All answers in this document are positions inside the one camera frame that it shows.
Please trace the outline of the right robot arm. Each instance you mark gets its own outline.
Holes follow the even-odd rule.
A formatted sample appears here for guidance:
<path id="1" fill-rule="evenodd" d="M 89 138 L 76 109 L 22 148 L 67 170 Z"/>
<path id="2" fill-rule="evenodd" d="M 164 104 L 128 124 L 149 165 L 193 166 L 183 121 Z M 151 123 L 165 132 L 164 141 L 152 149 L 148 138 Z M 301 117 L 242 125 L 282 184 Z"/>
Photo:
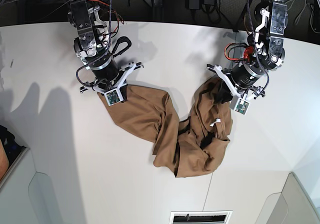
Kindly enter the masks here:
<path id="1" fill-rule="evenodd" d="M 112 29 L 112 18 L 118 24 L 123 19 L 112 7 L 112 2 L 102 0 L 68 0 L 68 19 L 77 30 L 73 49 L 83 65 L 75 73 L 82 85 L 80 92 L 93 90 L 103 95 L 119 97 L 126 95 L 127 77 L 142 64 L 118 65 L 115 58 L 125 53 L 131 46 L 126 36 L 112 40 L 119 28 Z"/>

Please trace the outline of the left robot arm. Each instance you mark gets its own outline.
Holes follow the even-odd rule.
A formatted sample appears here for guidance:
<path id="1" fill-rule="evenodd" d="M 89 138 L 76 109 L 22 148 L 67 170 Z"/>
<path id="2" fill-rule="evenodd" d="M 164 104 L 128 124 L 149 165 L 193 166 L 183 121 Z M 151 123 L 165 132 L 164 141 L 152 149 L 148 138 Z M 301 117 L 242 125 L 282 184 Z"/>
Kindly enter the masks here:
<path id="1" fill-rule="evenodd" d="M 284 62 L 284 33 L 288 24 L 285 0 L 246 0 L 243 19 L 248 21 L 247 41 L 229 43 L 224 56 L 234 64 L 230 69 L 207 65 L 218 76 L 218 87 L 213 98 L 223 104 L 237 98 L 245 102 L 264 97 L 269 80 L 255 86 L 262 77 L 269 79 L 269 72 L 280 68 Z"/>

